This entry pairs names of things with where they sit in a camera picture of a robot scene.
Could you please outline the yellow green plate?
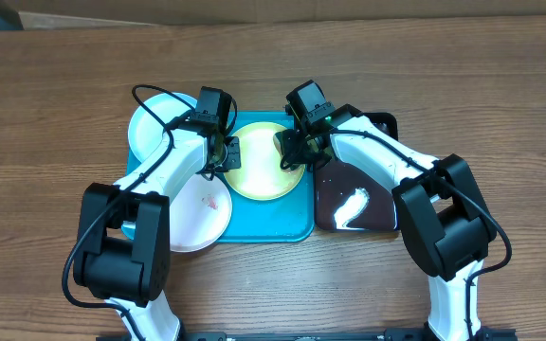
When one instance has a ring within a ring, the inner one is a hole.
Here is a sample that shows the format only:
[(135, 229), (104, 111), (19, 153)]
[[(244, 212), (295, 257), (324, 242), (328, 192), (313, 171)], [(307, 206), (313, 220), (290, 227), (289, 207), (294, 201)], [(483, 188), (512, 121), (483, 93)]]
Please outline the yellow green plate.
[(225, 179), (240, 195), (257, 201), (283, 197), (294, 189), (304, 174), (304, 166), (295, 170), (282, 170), (281, 154), (274, 137), (286, 128), (274, 122), (254, 122), (237, 130), (241, 167), (230, 170)]

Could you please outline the pink white plate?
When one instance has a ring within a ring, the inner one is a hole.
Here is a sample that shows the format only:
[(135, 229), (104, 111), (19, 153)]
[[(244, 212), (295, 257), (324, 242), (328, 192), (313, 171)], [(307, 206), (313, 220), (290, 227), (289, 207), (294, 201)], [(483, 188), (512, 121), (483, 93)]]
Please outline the pink white plate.
[(170, 250), (189, 253), (209, 247), (226, 231), (231, 214), (229, 190), (218, 177), (192, 176), (170, 206)]

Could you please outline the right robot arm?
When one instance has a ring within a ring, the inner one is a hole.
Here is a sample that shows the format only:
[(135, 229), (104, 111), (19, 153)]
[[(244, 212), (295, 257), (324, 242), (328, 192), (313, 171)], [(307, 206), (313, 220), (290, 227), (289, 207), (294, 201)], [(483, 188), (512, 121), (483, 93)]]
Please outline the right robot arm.
[(491, 216), (468, 164), (419, 153), (397, 139), (395, 117), (324, 102), (288, 104), (297, 128), (277, 135), (282, 169), (321, 166), (331, 158), (366, 173), (391, 194), (396, 223), (412, 260), (428, 276), (431, 309), (422, 335), (432, 340), (490, 340), (478, 318), (478, 280), (489, 244), (508, 239)]

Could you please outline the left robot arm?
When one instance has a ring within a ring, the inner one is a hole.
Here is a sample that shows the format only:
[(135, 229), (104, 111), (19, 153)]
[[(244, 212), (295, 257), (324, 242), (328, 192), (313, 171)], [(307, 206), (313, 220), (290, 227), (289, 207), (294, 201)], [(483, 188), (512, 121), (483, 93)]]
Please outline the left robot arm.
[(131, 173), (113, 185), (91, 184), (82, 197), (78, 236), (65, 262), (68, 282), (96, 298), (88, 309), (118, 313), (131, 340), (175, 340), (180, 319), (164, 294), (170, 267), (170, 206), (196, 174), (238, 168), (228, 135), (228, 111), (196, 109), (161, 127), (159, 142)]

